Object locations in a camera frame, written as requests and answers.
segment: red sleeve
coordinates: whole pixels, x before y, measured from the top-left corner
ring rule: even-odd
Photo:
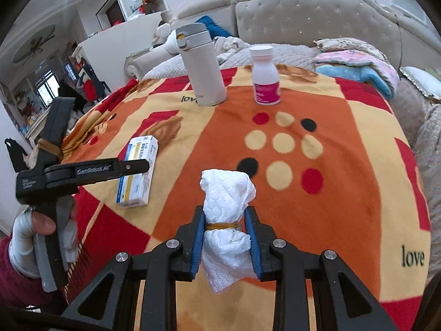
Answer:
[[[0,241],[0,300],[6,306],[20,308],[49,304],[52,295],[43,291],[41,279],[24,277],[10,264],[9,241],[10,237]]]

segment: white tissue bundle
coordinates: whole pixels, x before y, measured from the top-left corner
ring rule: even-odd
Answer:
[[[243,172],[210,169],[202,172],[207,224],[236,223],[256,196],[250,177]],[[244,277],[256,277],[250,256],[248,234],[233,228],[207,230],[202,246],[202,265],[215,293]]]

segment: blue blanket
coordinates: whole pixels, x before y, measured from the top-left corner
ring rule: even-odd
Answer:
[[[208,32],[210,33],[210,37],[211,39],[214,39],[215,37],[230,37],[233,36],[232,34],[230,34],[227,30],[223,29],[221,26],[219,26],[217,23],[215,23],[213,21],[213,19],[211,19],[210,16],[202,16],[199,20],[197,20],[196,22],[200,22],[202,24],[204,24],[208,30]]]
[[[387,100],[392,99],[388,84],[370,66],[348,67],[337,63],[321,63],[316,65],[315,71],[329,77],[341,77],[361,83],[369,83]]]

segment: pink label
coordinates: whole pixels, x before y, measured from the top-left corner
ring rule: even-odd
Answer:
[[[258,103],[275,103],[280,99],[279,82],[270,85],[258,85],[254,83],[256,91],[256,102]]]

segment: person's hand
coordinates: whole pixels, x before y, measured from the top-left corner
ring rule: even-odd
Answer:
[[[72,205],[68,224],[63,230],[58,231],[62,236],[63,245],[60,246],[65,250],[66,261],[72,263],[78,258],[78,230],[75,222],[77,206],[75,200],[70,195],[63,197],[61,202]],[[33,236],[37,233],[51,235],[55,229],[55,222],[51,218],[37,211],[32,211],[30,208],[27,208],[16,218],[12,230],[12,239],[9,244],[9,260],[17,272],[26,277],[40,278],[34,253]]]

